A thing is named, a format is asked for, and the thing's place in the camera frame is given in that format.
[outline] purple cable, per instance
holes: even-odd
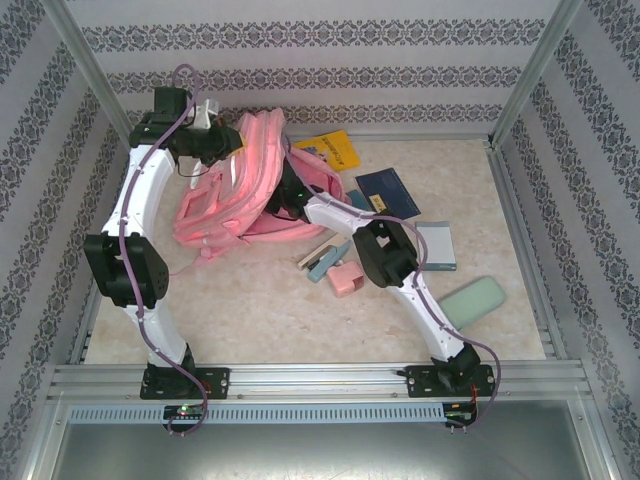
[[[122,200],[122,211],[120,213],[120,230],[119,230],[119,237],[118,237],[118,243],[120,245],[120,255],[122,255],[122,261],[124,262],[124,268],[127,271],[127,276],[129,277],[129,281],[131,282],[131,286],[133,288],[133,295],[135,296],[135,299],[136,299],[136,305],[138,306],[138,311],[136,312],[136,316],[138,317],[138,326],[140,328],[140,334],[142,335],[142,339],[144,340],[144,343],[146,343],[147,347],[149,347],[151,349],[151,351],[153,351],[158,357],[160,357],[162,360],[167,362],[169,365],[171,365],[173,368],[175,368],[182,375],[184,375],[189,380],[191,380],[198,387],[200,392],[202,393],[202,399],[203,399],[203,401],[202,401],[202,415],[200,416],[200,419],[198,420],[198,422],[195,425],[193,425],[189,430],[186,430],[184,432],[175,432],[174,430],[171,429],[171,425],[172,425],[174,419],[173,418],[169,419],[169,423],[167,425],[167,429],[169,430],[169,434],[170,435],[180,435],[181,437],[184,437],[184,436],[186,436],[186,435],[188,435],[190,433],[195,432],[198,428],[200,428],[200,426],[206,420],[207,411],[208,411],[207,391],[204,388],[204,385],[202,385],[202,383],[196,377],[191,375],[187,370],[182,368],[181,365],[179,365],[178,363],[174,362],[168,356],[166,356],[164,353],[162,353],[160,351],[160,349],[153,344],[153,342],[151,341],[151,339],[147,335],[147,331],[145,330],[145,327],[144,327],[144,302],[142,300],[142,294],[140,293],[140,287],[138,286],[138,281],[136,279],[135,273],[133,272],[133,267],[131,266],[131,261],[129,260],[129,254],[127,253],[127,248],[126,248],[126,244],[125,244],[125,226],[127,224],[126,217],[127,217],[127,211],[129,209],[129,202],[131,201],[131,195],[133,194],[133,189],[135,187],[136,181],[138,180],[138,177],[140,176],[140,173],[142,172],[144,166],[149,161],[151,156],[156,152],[156,150],[158,150],[158,148],[160,148],[160,145],[162,145],[162,143],[167,138],[169,138],[169,136],[173,132],[175,132],[177,130],[177,128],[182,124],[182,122],[184,122],[184,120],[187,118],[187,115],[189,114],[191,109],[194,108],[194,106],[196,105],[196,99],[198,97],[198,90],[200,89],[200,77],[198,76],[198,72],[196,71],[195,68],[193,68],[191,65],[189,65],[187,63],[183,63],[182,65],[179,65],[174,70],[173,75],[171,77],[172,83],[175,84],[176,76],[177,76],[178,72],[180,70],[182,70],[183,68],[187,68],[187,69],[191,70],[191,74],[193,76],[193,95],[192,95],[191,99],[189,100],[187,108],[182,113],[182,115],[180,115],[180,118],[178,118],[178,120],[176,120],[176,122],[173,125],[171,125],[169,130],[167,130],[156,141],[156,143],[153,144],[153,146],[149,149],[149,151],[145,154],[145,156],[142,157],[142,160],[140,161],[140,164],[138,165],[138,168],[133,173],[133,176],[131,177],[131,181],[129,182],[127,190],[126,190],[126,192],[124,194],[124,198]]]
[[[284,154],[285,154],[285,157],[287,158],[287,161],[289,162],[289,165],[291,165],[291,168],[296,173],[298,178],[300,178],[300,181],[302,181],[302,183],[307,188],[307,190],[309,190],[313,194],[314,197],[318,197],[320,200],[322,200],[324,202],[325,200],[322,197],[318,196],[318,192],[316,192],[313,188],[311,188],[311,185],[309,185],[304,180],[304,177],[302,175],[300,175],[296,171],[296,167],[295,167],[294,163],[291,161],[291,153],[290,153],[291,142],[289,141],[289,138],[286,135],[283,134],[283,137],[284,137],[284,142],[283,143],[285,145],[287,145],[287,148],[284,149]],[[344,212],[347,212],[350,215],[353,215],[353,212],[351,210],[349,210],[348,208],[346,208],[344,205],[342,205],[340,203],[332,203],[332,205],[336,206],[337,208],[339,208],[340,210],[342,210]],[[422,246],[422,251],[424,252],[422,254],[422,259],[420,260],[420,263],[418,264],[418,267],[416,268],[415,274],[413,276],[413,286],[417,287],[418,286],[418,277],[422,272],[422,268],[427,263],[427,255],[428,255],[427,241],[424,239],[424,237],[422,236],[420,231],[414,225],[411,225],[409,222],[407,222],[405,220],[402,220],[400,218],[391,217],[391,216],[388,216],[388,215],[362,215],[360,218],[363,218],[365,220],[386,220],[386,221],[389,221],[389,222],[398,223],[400,225],[403,225],[403,226],[407,227],[409,230],[411,230],[413,233],[415,233],[416,238],[418,239],[418,242]],[[420,301],[422,302],[422,304],[425,306],[425,308],[427,309],[429,314],[433,317],[435,322],[438,324],[438,326],[442,330],[444,330],[449,335],[451,335],[454,338],[457,338],[458,340],[460,340],[462,342],[467,342],[467,343],[469,343],[471,345],[475,345],[476,347],[479,347],[479,348],[482,348],[483,350],[486,350],[487,352],[489,352],[489,355],[491,355],[493,357],[493,360],[496,363],[495,388],[493,389],[493,393],[491,394],[491,397],[489,397],[489,401],[487,403],[487,407],[482,412],[482,415],[480,415],[480,417],[474,423],[472,423],[471,425],[469,425],[467,427],[467,429],[469,429],[469,430],[471,428],[475,428],[480,423],[480,420],[482,420],[486,416],[487,412],[490,410],[491,406],[493,405],[493,402],[495,401],[496,396],[498,395],[498,389],[500,388],[500,381],[502,380],[502,365],[500,363],[500,359],[498,359],[498,355],[496,354],[496,352],[493,351],[493,349],[491,347],[485,345],[484,343],[480,343],[480,342],[478,342],[476,340],[471,340],[470,338],[464,337],[464,336],[460,335],[458,332],[456,332],[455,330],[452,330],[449,327],[447,327],[444,324],[444,322],[442,320],[440,320],[438,318],[438,316],[435,314],[435,312],[433,311],[433,309],[429,305],[429,301],[424,296],[424,293],[422,293],[422,290],[420,290],[419,288],[416,288],[416,291],[418,292],[418,297],[420,297]]]

